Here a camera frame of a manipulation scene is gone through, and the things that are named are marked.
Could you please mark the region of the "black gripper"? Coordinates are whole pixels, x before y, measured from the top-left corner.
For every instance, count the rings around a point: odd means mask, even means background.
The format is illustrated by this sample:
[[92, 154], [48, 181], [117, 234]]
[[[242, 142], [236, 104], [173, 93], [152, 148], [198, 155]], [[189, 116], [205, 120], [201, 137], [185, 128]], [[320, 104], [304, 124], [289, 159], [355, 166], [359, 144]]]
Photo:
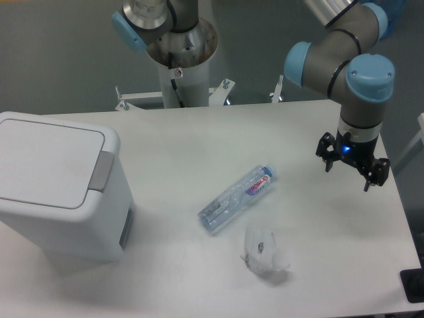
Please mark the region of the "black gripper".
[[339, 123], [336, 140], [326, 132], [319, 139], [315, 154], [325, 163], [326, 172], [339, 160], [356, 168], [366, 180], [364, 191], [367, 192], [371, 186], [383, 186], [390, 172], [388, 158], [374, 157], [379, 134], [380, 125], [364, 129]]

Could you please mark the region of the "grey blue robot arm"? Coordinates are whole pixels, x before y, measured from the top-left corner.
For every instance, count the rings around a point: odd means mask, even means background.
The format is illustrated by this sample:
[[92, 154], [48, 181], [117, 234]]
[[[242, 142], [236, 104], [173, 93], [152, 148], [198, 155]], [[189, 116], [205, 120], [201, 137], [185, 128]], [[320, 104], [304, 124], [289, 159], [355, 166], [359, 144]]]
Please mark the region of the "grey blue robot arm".
[[[385, 11], [358, 1], [308, 1], [328, 30], [317, 44], [298, 42], [288, 52], [283, 76], [341, 106], [336, 135], [325, 134], [316, 154], [327, 170], [336, 161], [357, 169], [367, 186], [382, 186], [387, 158], [376, 158], [386, 105], [394, 90], [394, 65], [370, 54], [388, 27]], [[157, 65], [167, 108], [222, 105], [222, 89], [209, 90], [209, 62], [217, 49], [214, 27], [199, 16], [197, 1], [125, 1], [111, 17], [122, 41], [145, 51]]]

